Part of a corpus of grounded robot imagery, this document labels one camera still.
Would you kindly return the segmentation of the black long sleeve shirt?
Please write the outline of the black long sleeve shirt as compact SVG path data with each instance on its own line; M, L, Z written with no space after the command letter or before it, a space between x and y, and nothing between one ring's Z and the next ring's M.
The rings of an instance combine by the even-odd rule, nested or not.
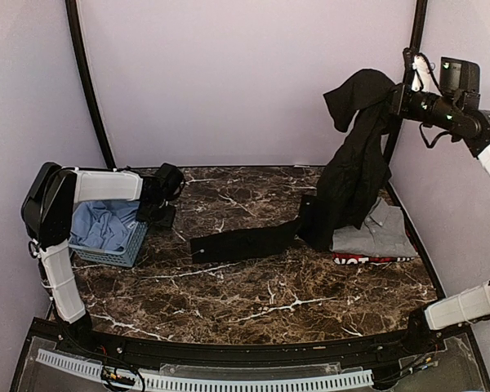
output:
M375 69L361 69L323 98L343 144L324 167L314 196L304 195L294 220L281 225L236 229L193 238L195 264L263 258L285 252L302 239L325 251L335 230L360 228L379 190L391 177L381 150L388 131L394 82Z

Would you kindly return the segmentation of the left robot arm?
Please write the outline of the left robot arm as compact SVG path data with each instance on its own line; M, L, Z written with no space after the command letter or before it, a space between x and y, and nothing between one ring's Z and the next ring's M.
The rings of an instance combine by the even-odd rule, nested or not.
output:
M127 169L82 169L44 163L20 209L30 238L30 253L39 259L41 276L58 316L69 324L86 318L69 255L74 206L81 202L124 200L140 203L136 219L172 225L185 177L178 167L164 163L153 174Z

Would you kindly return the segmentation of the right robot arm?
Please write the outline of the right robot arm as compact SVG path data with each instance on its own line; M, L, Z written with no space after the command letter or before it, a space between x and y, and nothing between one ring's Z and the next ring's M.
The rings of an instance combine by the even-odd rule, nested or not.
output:
M432 331L490 319L490 111L401 90L392 184L429 255L444 298L400 337L418 354Z

